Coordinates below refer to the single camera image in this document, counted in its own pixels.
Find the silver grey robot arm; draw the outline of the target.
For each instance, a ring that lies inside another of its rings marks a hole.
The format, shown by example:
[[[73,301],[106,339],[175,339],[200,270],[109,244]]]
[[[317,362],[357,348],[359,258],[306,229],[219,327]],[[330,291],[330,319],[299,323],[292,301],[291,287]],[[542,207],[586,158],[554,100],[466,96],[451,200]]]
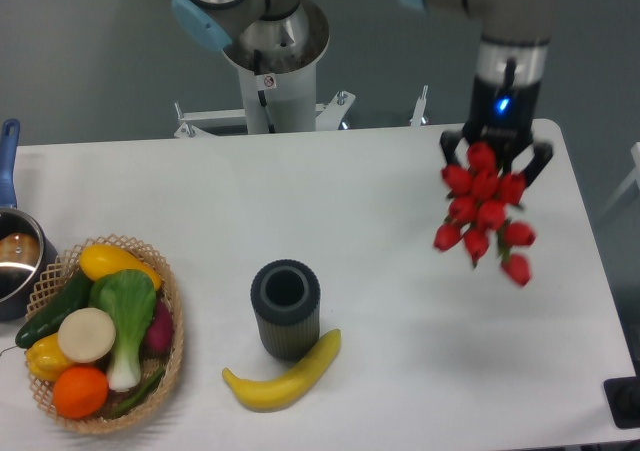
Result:
[[[461,142],[487,143],[509,171],[533,153],[522,176],[531,184],[553,155],[533,136],[532,123],[551,39],[557,0],[400,0],[405,6],[456,9],[482,23],[470,111],[458,131],[441,135],[447,163]],[[172,0],[182,29],[200,46],[222,53],[236,68],[248,131],[315,131],[316,65],[329,43],[329,25],[310,0]]]

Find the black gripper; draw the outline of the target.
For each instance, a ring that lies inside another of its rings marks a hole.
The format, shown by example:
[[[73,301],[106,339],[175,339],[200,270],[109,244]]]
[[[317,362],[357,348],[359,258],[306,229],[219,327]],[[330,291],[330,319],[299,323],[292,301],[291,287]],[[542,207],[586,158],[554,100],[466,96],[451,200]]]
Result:
[[[469,147],[485,142],[496,160],[504,164],[511,163],[531,146],[532,158],[521,171],[525,187],[529,188],[554,155],[551,142],[533,138],[532,124],[540,87],[540,82],[504,87],[476,77],[463,129],[445,130],[440,135],[445,163],[461,165],[457,148],[463,138]]]

